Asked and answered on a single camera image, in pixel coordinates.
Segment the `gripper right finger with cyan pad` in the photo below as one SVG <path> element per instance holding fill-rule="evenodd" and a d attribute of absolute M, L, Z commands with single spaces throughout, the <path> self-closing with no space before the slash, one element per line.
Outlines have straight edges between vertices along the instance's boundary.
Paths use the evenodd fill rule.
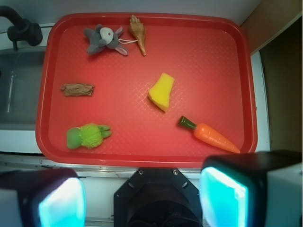
<path fill-rule="evenodd" d="M 303 156 L 259 151 L 209 156 L 199 197 L 211 227 L 300 227 L 303 224 Z"/>

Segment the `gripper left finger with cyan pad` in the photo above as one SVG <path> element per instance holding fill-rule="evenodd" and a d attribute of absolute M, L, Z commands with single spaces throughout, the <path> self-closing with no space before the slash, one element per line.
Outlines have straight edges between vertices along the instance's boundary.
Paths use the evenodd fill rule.
<path fill-rule="evenodd" d="M 85 218 L 85 187 L 75 171 L 1 172 L 2 227 L 83 227 Z"/>

